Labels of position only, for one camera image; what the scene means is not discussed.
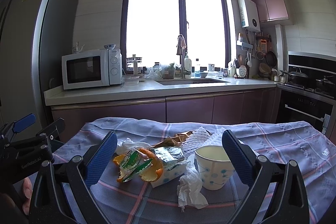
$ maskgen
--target microwave window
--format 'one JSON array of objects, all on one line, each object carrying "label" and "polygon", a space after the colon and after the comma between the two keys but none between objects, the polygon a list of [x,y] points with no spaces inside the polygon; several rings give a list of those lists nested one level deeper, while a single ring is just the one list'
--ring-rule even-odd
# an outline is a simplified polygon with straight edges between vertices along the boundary
[{"label": "microwave window", "polygon": [[67,60],[68,83],[100,81],[100,56]]}]

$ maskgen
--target cup with blue dots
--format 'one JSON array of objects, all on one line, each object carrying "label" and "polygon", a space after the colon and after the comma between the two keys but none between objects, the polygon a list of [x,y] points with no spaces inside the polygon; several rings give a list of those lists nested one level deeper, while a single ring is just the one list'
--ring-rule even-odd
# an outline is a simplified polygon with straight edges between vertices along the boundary
[{"label": "cup with blue dots", "polygon": [[222,146],[202,146],[195,155],[202,185],[208,190],[221,189],[235,171]]}]

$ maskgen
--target window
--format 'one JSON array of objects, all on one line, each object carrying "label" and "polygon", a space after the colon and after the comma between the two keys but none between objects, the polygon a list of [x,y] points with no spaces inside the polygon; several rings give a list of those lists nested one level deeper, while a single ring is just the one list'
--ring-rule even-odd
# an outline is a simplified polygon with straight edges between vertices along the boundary
[{"label": "window", "polygon": [[124,0],[121,29],[123,66],[126,57],[142,57],[142,65],[180,63],[177,36],[183,34],[193,65],[229,62],[226,0]]}]

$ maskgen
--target oven handle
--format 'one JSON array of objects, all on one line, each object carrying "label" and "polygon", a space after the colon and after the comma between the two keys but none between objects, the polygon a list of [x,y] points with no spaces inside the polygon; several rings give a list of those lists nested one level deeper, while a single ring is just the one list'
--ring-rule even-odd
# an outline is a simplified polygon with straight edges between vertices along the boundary
[{"label": "oven handle", "polygon": [[312,118],[314,118],[314,119],[316,119],[316,120],[319,120],[319,121],[321,121],[321,122],[324,121],[324,118],[317,118],[316,116],[313,116],[313,115],[310,115],[310,114],[308,114],[308,113],[299,111],[299,110],[297,110],[297,109],[295,109],[295,108],[289,107],[287,104],[285,104],[285,108],[289,108],[289,109],[291,109],[292,111],[300,112],[300,113],[302,113],[302,114],[305,114],[305,115],[307,115],[307,116],[309,116],[309,117],[312,117]]}]

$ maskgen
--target water heater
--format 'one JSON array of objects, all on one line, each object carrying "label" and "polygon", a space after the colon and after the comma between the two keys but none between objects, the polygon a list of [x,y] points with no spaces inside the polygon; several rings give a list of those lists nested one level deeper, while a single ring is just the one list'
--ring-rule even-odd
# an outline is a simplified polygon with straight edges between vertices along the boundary
[{"label": "water heater", "polygon": [[251,32],[260,32],[257,6],[251,0],[238,0],[241,26]]}]

